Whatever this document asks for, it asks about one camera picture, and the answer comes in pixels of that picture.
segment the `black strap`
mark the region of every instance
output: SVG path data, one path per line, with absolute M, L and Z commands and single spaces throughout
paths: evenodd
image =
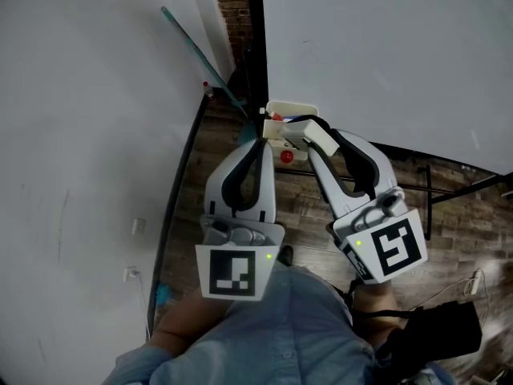
M 354 147 L 338 130 L 331 128 L 321 117 L 317 117 L 316 115 L 300 115 L 287 124 L 306 120 L 312 120 L 319 124 L 339 145 L 339 151 L 344 156 L 347 171 L 354 178 L 353 193 L 364 192 L 371 200 L 374 200 L 376 198 L 374 187 L 378 185 L 379 182 L 379 170 L 374 160 L 359 148 Z
M 429 361 L 470 354 L 480 348 L 483 333 L 473 302 L 446 302 L 428 310 L 419 307 L 415 311 L 365 313 L 351 309 L 351 294 L 360 283 L 362 280 L 352 281 L 347 294 L 335 288 L 354 318 L 409 319 L 404 330 L 393 330 L 376 352 L 379 360 L 391 355 L 391 364 L 374 372 L 377 383 L 396 385 L 403 379 L 414 377 Z
M 239 164 L 224 179 L 221 186 L 221 195 L 223 196 L 224 203 L 232 209 L 233 217 L 235 217 L 236 211 L 250 209 L 258 202 L 260 197 L 262 158 L 266 142 L 267 140 L 263 138 L 256 140 L 248 154 L 239 161 Z M 245 201 L 240 192 L 240 187 L 248 176 L 249 169 L 253 163 L 255 163 L 253 190 L 249 200 Z

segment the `light blue shirt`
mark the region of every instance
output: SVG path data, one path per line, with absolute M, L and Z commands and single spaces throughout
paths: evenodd
M 380 366 L 333 287 L 306 269 L 277 263 L 260 302 L 234 302 L 178 358 L 152 346 L 120 356 L 104 385 L 371 384 Z M 454 380 L 431 364 L 415 382 Z

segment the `shirt sleeve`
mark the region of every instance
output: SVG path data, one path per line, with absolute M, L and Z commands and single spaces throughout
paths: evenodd
M 437 363 L 427 363 L 426 369 L 430 370 L 442 385 L 456 385 L 454 377 Z
M 145 385 L 163 363 L 171 360 L 170 354 L 156 346 L 144 345 L 119 356 L 115 368 L 103 385 Z

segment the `red object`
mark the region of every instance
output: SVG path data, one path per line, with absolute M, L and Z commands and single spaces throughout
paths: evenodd
M 272 120 L 274 121 L 283 121 L 283 117 L 279 115 L 277 112 L 273 114 Z
M 280 160 L 284 163 L 292 163 L 294 161 L 294 153 L 289 150 L 284 150 L 280 154 Z
M 205 95 L 208 97 L 208 99 L 214 99 L 214 90 L 208 85 L 206 81 L 203 81 L 203 87 Z

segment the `white backdrop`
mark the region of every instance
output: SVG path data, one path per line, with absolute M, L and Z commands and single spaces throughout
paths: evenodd
M 513 0 L 264 0 L 269 99 L 513 171 Z
M 97 385 L 118 355 L 143 344 L 139 287 L 123 283 L 123 269 L 142 273 L 147 303 L 204 81 L 203 66 L 160 7 L 228 78 L 229 45 L 213 3 L 0 0 L 0 377 L 7 384 Z M 147 220 L 146 232 L 132 236 L 137 217 Z

